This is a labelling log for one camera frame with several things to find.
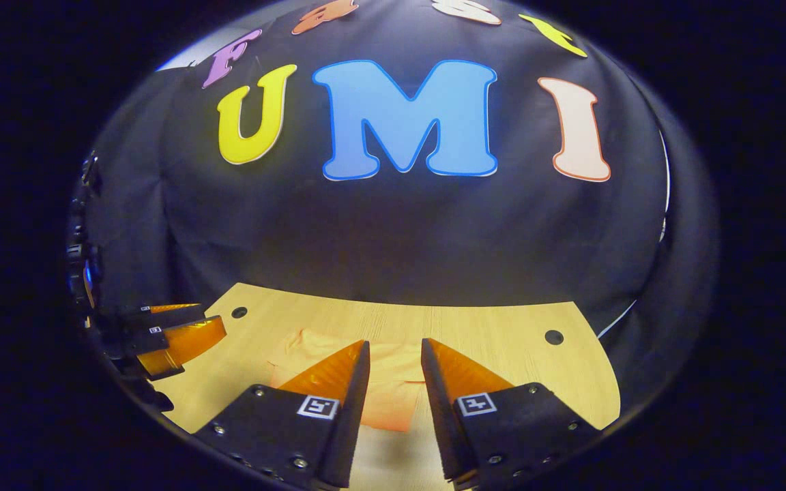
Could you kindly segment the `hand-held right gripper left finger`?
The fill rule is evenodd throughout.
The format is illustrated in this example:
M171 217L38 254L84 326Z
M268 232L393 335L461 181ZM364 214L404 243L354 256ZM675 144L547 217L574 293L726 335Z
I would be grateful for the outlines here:
M251 385L196 438L245 472L252 490L343 490L351 467L370 373L359 340L278 388Z

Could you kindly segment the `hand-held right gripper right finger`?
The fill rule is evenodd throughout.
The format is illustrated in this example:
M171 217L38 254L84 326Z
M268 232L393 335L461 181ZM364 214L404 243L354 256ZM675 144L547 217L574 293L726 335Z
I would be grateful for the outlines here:
M431 338L421 347L446 481L456 490L525 490L602 432L542 383L513 385Z

